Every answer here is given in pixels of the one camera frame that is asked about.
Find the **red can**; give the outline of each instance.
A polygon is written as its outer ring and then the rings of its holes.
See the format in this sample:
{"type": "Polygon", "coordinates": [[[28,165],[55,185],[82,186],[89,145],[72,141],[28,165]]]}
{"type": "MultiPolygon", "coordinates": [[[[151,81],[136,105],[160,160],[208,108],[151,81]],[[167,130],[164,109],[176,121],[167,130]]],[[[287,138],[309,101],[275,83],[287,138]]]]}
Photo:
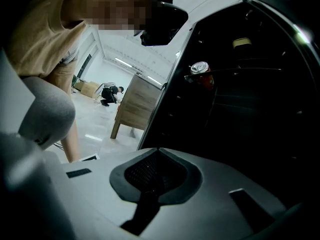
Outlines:
{"type": "MultiPolygon", "coordinates": [[[[209,64],[205,61],[201,61],[194,64],[190,70],[192,75],[197,75],[197,74],[210,72],[210,71],[211,69],[209,67],[209,64]]],[[[197,78],[195,81],[198,84],[202,85],[208,91],[211,91],[214,88],[215,82],[212,75],[206,75],[206,76],[200,75],[199,78],[197,78]]]]}

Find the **black mesh vent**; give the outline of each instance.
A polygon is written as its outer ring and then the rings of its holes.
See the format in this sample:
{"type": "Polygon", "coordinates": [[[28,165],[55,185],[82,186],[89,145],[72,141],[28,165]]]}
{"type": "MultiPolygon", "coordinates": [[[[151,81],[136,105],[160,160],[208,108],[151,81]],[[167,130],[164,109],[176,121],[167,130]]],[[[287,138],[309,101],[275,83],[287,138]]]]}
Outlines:
{"type": "Polygon", "coordinates": [[[141,192],[154,192],[161,196],[179,187],[187,177],[187,170],[167,155],[156,151],[126,169],[124,177],[141,192]]]}

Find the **yellow object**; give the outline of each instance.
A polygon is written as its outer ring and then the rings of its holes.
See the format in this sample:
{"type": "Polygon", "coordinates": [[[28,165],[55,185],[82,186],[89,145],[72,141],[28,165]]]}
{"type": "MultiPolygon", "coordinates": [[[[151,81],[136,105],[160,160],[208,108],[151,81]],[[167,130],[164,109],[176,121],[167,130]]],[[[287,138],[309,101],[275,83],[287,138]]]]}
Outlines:
{"type": "Polygon", "coordinates": [[[233,45],[233,49],[235,49],[237,46],[252,45],[252,43],[249,38],[245,37],[245,38],[234,40],[232,45],[233,45]]]}
{"type": "Polygon", "coordinates": [[[84,86],[85,84],[85,81],[79,79],[78,81],[76,81],[76,83],[74,84],[74,88],[81,91],[82,90],[82,87],[84,86]]]}
{"type": "Polygon", "coordinates": [[[81,89],[81,93],[90,98],[96,99],[98,98],[99,94],[95,94],[95,92],[99,87],[100,87],[100,84],[96,82],[85,82],[81,89]]]}
{"type": "Polygon", "coordinates": [[[32,0],[4,50],[19,76],[48,77],[50,83],[69,93],[76,64],[59,62],[86,25],[81,22],[72,29],[63,27],[60,17],[63,1],[32,0]]]}

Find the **ceiling light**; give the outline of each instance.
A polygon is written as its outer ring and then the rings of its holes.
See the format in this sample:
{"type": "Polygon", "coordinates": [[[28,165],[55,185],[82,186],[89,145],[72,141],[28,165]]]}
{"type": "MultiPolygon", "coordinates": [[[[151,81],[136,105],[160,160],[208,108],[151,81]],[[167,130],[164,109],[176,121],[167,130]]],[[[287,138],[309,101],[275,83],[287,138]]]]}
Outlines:
{"type": "Polygon", "coordinates": [[[152,77],[148,76],[148,78],[149,78],[150,80],[152,80],[152,81],[156,82],[158,85],[161,85],[161,86],[162,86],[162,83],[160,83],[160,82],[158,82],[158,81],[154,80],[152,77]]]}
{"type": "Polygon", "coordinates": [[[297,30],[297,38],[302,42],[302,43],[307,43],[310,44],[309,38],[306,36],[306,34],[296,25],[293,24],[295,30],[297,30]]]}
{"type": "Polygon", "coordinates": [[[90,139],[93,139],[93,140],[102,142],[102,138],[97,138],[97,137],[91,136],[91,135],[89,135],[89,134],[86,134],[86,135],[84,135],[84,136],[86,136],[87,138],[90,138],[90,139]]]}
{"type": "Polygon", "coordinates": [[[124,65],[127,65],[128,67],[132,68],[132,66],[128,63],[125,63],[124,61],[122,61],[121,59],[115,58],[118,62],[121,62],[124,65]]]}

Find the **person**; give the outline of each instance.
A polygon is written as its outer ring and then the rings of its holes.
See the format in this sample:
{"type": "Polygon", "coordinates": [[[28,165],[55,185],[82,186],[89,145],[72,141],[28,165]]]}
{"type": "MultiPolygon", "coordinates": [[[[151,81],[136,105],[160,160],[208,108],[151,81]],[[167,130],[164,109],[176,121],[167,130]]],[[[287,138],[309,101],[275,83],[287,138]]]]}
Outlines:
{"type": "Polygon", "coordinates": [[[70,97],[77,42],[87,24],[141,30],[151,7],[152,0],[32,0],[24,6],[3,44],[13,69],[35,96],[19,134],[42,149],[61,141],[68,161],[77,161],[80,151],[70,97]]]}
{"type": "Polygon", "coordinates": [[[104,88],[102,90],[101,96],[102,100],[100,100],[101,104],[105,107],[109,107],[108,103],[120,103],[118,98],[118,93],[124,93],[124,88],[122,86],[117,87],[115,85],[110,85],[108,83],[104,83],[104,88]]]}

